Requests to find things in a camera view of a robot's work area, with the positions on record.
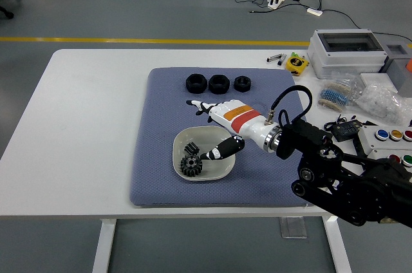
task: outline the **plastic bag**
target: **plastic bag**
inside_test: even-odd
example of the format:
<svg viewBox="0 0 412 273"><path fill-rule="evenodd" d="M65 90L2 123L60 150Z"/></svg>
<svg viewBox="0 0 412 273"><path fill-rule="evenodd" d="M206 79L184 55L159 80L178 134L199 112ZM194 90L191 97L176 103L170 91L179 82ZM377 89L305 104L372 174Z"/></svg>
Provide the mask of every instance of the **plastic bag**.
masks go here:
<svg viewBox="0 0 412 273"><path fill-rule="evenodd" d="M386 88L366 86L355 103L369 114L394 126L408 126L412 119L412 102Z"/></svg>

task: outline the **red button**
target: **red button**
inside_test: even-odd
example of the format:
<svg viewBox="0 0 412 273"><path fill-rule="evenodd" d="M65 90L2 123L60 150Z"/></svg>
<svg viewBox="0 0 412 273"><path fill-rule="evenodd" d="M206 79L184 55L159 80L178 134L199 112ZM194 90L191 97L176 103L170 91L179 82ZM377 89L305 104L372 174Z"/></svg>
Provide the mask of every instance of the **red button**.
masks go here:
<svg viewBox="0 0 412 273"><path fill-rule="evenodd" d="M389 159L394 159L394 160L396 160L396 162L400 163L400 158L397 155L392 154L392 155L389 155L388 158Z"/></svg>
<svg viewBox="0 0 412 273"><path fill-rule="evenodd" d="M412 131L407 130L404 132L404 139L406 141L412 141Z"/></svg>

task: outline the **yellow button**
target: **yellow button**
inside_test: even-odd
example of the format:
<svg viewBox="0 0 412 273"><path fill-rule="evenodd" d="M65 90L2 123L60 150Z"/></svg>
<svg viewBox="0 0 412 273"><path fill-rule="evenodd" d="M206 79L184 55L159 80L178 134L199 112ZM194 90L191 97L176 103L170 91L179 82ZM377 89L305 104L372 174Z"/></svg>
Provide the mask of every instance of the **yellow button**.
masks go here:
<svg viewBox="0 0 412 273"><path fill-rule="evenodd" d="M394 141L399 141L402 139L402 133L399 130L394 129L391 131L391 139Z"/></svg>

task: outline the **metal table leg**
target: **metal table leg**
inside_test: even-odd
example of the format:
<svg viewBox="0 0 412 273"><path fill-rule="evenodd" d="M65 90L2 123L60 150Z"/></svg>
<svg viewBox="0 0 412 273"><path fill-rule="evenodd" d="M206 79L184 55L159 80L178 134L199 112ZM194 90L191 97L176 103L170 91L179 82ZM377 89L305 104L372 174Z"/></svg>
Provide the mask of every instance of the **metal table leg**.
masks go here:
<svg viewBox="0 0 412 273"><path fill-rule="evenodd" d="M326 230L326 235L328 237L333 262L335 263L336 273L352 272L349 265L348 256L346 255L346 249L343 244L341 231L339 230L339 226L337 224L337 217L323 216L322 219Z"/></svg>
<svg viewBox="0 0 412 273"><path fill-rule="evenodd" d="M117 220L102 220L100 237L98 238L93 273L106 273L109 267L111 246L115 235Z"/></svg>

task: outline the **colored button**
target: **colored button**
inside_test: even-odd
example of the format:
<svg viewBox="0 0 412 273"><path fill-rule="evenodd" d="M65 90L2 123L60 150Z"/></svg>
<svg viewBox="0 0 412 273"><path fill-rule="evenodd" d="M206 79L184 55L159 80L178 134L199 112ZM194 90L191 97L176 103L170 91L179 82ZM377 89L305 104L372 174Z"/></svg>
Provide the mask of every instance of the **colored button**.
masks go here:
<svg viewBox="0 0 412 273"><path fill-rule="evenodd" d="M388 158L389 159L394 159L394 160L396 160L396 162L400 163L400 158L397 155L392 154L392 155L389 155Z"/></svg>
<svg viewBox="0 0 412 273"><path fill-rule="evenodd" d="M386 130L380 129L375 133L376 139L386 141L389 138L389 133Z"/></svg>
<svg viewBox="0 0 412 273"><path fill-rule="evenodd" d="M400 141L400 139L402 139L402 133L399 130L394 129L391 131L390 137L393 141Z"/></svg>
<svg viewBox="0 0 412 273"><path fill-rule="evenodd" d="M410 130L405 131L404 132L404 139L406 141L412 142L412 131L410 131Z"/></svg>
<svg viewBox="0 0 412 273"><path fill-rule="evenodd" d="M402 156L402 163L405 167L412 167L412 156L411 155L404 155Z"/></svg>

